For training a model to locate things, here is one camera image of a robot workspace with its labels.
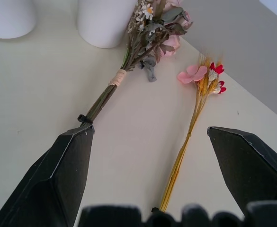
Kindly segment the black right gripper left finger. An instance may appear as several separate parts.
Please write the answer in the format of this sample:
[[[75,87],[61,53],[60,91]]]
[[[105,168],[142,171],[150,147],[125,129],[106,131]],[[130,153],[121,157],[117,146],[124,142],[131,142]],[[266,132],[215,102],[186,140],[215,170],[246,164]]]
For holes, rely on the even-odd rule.
[[[94,127],[58,136],[0,209],[0,227],[73,227],[86,187]]]

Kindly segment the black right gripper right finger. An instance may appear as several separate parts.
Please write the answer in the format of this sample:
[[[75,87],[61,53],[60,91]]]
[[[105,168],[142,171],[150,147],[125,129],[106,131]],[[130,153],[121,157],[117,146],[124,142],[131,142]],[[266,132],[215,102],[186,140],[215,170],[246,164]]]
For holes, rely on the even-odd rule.
[[[253,133],[210,126],[207,135],[243,214],[277,216],[277,153]]]

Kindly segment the white ceramic vase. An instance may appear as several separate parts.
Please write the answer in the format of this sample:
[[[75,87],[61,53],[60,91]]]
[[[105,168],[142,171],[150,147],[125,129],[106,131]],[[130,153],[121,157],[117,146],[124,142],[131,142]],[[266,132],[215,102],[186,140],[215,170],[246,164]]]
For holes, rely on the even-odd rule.
[[[22,37],[37,24],[33,0],[0,0],[0,39]]]
[[[79,35],[98,48],[118,46],[137,2],[138,0],[78,0]]]

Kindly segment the yellow wheat red flower bouquet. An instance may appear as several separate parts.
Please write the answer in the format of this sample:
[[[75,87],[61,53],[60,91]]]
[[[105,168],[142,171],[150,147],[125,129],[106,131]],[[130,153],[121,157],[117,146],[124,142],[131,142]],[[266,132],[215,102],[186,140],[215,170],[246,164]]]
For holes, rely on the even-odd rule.
[[[185,141],[178,152],[169,179],[165,186],[160,206],[158,208],[153,207],[152,212],[166,211],[166,208],[170,201],[170,197],[173,192],[174,185],[179,175],[181,164],[187,150],[192,131],[206,104],[207,99],[211,95],[221,94],[227,90],[227,88],[224,86],[225,82],[223,80],[220,80],[220,75],[224,71],[225,68],[223,66],[222,56],[218,57],[217,60],[213,60],[213,58],[208,55],[199,55],[197,64],[188,66],[185,71],[182,71],[177,75],[178,81],[180,81],[183,85],[187,85],[190,83],[193,83],[195,85],[195,108],[191,117]]]

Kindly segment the pink rose daisy bouquet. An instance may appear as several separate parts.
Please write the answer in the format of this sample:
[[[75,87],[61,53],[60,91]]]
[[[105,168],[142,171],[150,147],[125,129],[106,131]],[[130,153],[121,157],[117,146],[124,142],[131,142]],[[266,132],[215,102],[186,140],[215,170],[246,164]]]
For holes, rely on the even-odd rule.
[[[127,27],[127,48],[122,65],[86,115],[81,125],[91,125],[135,67],[145,69],[149,82],[155,82],[154,67],[162,56],[172,55],[180,46],[180,37],[193,22],[181,6],[182,0],[138,0]]]

